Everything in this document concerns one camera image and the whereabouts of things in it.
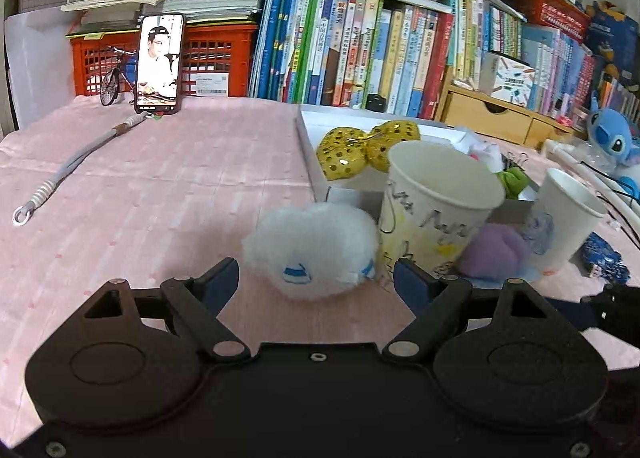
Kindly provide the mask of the purple monster plush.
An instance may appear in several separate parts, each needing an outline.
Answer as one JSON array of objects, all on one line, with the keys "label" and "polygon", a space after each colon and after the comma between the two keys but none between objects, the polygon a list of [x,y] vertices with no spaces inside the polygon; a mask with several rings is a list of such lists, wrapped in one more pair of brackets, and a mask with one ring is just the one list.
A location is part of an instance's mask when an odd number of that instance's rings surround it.
[{"label": "purple monster plush", "polygon": [[503,281],[518,276],[529,254],[529,245],[513,227],[487,223],[464,249],[456,267],[464,276]]}]

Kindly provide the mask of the white fluffy plush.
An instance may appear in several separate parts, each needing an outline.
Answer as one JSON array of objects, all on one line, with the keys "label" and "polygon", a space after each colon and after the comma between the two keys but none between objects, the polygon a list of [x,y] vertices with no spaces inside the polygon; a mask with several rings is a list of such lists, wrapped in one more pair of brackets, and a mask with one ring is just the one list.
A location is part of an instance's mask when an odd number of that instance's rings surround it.
[{"label": "white fluffy plush", "polygon": [[378,227],[339,203],[271,211],[242,241],[243,263],[296,301],[340,295],[376,277]]}]

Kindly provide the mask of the gold sequin bow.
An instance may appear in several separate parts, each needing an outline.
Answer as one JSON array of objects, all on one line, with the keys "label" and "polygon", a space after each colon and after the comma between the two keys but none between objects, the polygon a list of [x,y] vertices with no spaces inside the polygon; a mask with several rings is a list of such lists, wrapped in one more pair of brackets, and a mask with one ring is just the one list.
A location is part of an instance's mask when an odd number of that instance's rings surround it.
[{"label": "gold sequin bow", "polygon": [[318,144],[316,157],[328,181],[354,178],[367,167],[387,173],[390,149],[420,139],[419,127],[406,120],[387,121],[370,132],[356,127],[335,127]]}]

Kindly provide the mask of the blue beaded item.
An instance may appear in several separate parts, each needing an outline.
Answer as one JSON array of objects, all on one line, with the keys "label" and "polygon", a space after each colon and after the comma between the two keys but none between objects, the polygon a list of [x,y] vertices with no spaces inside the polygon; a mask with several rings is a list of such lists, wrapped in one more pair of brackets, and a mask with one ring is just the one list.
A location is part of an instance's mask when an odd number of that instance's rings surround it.
[{"label": "blue beaded item", "polygon": [[580,249],[580,258],[590,277],[602,278],[612,285],[627,285],[630,273],[622,256],[597,233],[590,233]]}]

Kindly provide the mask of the paper cup with yellow drawing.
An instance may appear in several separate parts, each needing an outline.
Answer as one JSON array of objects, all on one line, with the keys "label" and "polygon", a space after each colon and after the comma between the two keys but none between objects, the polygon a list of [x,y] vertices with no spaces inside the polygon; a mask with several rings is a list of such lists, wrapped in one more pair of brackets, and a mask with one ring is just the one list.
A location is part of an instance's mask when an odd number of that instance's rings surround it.
[{"label": "paper cup with yellow drawing", "polygon": [[394,278],[401,259],[442,274],[503,204],[506,192],[480,161],[444,144],[411,140],[390,148],[378,237],[378,266]]}]

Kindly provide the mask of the pink tablecloth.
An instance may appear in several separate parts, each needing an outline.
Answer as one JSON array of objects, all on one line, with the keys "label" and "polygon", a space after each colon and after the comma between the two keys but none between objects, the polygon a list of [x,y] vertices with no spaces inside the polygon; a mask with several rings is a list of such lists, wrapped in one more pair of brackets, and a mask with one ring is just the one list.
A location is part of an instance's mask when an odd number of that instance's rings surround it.
[{"label": "pink tablecloth", "polygon": [[[189,98],[154,120],[79,98],[2,140],[1,432],[20,438],[2,455],[637,456],[638,371],[608,371],[547,302],[574,278],[473,288],[457,334],[397,363],[382,349],[414,315],[380,238],[376,277],[323,300],[244,266],[266,215],[318,203],[297,114]],[[239,287],[218,319],[244,362],[180,337],[160,291],[225,257]]]}]

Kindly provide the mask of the small white plush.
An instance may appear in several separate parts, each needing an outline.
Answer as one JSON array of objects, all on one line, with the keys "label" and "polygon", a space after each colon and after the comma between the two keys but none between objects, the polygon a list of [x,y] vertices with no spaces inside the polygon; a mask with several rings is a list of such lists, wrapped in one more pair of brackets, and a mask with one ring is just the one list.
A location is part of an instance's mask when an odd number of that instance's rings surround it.
[{"label": "small white plush", "polygon": [[481,143],[472,144],[469,147],[468,155],[470,158],[483,163],[491,173],[497,174],[504,170],[502,153],[495,143],[482,141]]}]

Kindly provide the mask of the blue Stitch plush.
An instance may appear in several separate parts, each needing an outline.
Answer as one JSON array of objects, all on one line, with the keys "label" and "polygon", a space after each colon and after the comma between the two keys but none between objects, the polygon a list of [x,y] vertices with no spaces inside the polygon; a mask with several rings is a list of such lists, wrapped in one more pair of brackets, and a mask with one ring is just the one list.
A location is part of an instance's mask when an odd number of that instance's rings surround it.
[{"label": "blue Stitch plush", "polygon": [[590,95],[587,133],[591,144],[615,163],[613,179],[629,196],[639,199],[639,139],[631,135],[628,120],[620,112],[599,106],[598,93]]}]

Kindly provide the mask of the wooden drawer organizer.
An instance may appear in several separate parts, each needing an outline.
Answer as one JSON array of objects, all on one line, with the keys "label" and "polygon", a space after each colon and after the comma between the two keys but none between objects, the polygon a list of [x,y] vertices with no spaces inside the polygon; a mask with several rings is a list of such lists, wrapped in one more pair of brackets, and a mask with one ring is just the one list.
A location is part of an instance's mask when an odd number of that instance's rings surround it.
[{"label": "wooden drawer organizer", "polygon": [[435,119],[480,135],[539,150],[548,140],[568,141],[573,129],[522,106],[448,83],[442,88]]}]

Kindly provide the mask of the white shallow box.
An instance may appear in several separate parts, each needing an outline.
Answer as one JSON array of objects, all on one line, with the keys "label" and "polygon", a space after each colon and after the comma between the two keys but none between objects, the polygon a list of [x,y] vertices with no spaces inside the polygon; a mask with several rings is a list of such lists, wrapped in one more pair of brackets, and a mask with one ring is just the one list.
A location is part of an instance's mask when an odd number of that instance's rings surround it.
[{"label": "white shallow box", "polygon": [[472,158],[493,155],[491,144],[469,129],[393,114],[302,104],[296,126],[314,201],[381,212],[390,148],[423,140]]}]

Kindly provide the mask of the miniature bicycle model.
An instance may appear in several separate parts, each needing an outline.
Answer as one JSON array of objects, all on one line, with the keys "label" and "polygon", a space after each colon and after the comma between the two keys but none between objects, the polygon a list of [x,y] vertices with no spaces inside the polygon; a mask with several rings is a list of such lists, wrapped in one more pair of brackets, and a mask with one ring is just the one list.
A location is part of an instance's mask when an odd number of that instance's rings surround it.
[{"label": "miniature bicycle model", "polygon": [[100,86],[100,101],[102,106],[111,106],[120,94],[120,84],[134,92],[134,68],[137,54],[124,48],[111,46],[108,51],[115,56],[115,64],[111,66]]}]

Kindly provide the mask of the smartphone on stand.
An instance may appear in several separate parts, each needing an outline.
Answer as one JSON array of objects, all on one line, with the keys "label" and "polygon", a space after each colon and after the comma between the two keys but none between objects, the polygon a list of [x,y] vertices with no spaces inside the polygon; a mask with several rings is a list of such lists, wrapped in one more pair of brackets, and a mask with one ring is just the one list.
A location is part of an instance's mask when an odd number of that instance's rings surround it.
[{"label": "smartphone on stand", "polygon": [[182,14],[142,19],[134,83],[138,113],[171,114],[177,110],[185,24]]}]

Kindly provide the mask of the blue cartoon bag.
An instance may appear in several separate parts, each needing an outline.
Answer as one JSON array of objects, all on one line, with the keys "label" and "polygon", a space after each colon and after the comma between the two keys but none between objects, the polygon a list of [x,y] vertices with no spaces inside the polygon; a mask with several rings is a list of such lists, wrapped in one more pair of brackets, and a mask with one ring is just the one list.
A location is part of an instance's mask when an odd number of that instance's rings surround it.
[{"label": "blue cartoon bag", "polygon": [[594,0],[586,9],[590,17],[586,46],[614,68],[614,75],[624,85],[634,83],[639,23],[616,10],[612,2]]}]

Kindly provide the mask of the white board leaning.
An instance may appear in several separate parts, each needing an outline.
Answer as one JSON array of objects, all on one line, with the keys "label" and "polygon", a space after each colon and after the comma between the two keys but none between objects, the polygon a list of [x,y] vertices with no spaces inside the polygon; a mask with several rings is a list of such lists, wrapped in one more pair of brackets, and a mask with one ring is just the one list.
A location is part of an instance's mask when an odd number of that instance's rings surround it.
[{"label": "white board leaning", "polygon": [[14,14],[4,22],[8,77],[17,127],[24,129],[76,96],[66,33],[75,21],[58,7]]}]

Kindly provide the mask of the red basket on books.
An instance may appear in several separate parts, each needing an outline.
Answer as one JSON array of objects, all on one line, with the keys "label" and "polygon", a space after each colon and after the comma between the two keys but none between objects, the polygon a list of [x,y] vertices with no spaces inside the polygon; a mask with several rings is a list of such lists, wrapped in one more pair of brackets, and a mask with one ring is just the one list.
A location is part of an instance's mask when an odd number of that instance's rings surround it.
[{"label": "red basket on books", "polygon": [[585,40],[590,17],[567,0],[509,0],[531,24],[557,28],[582,43]]}]

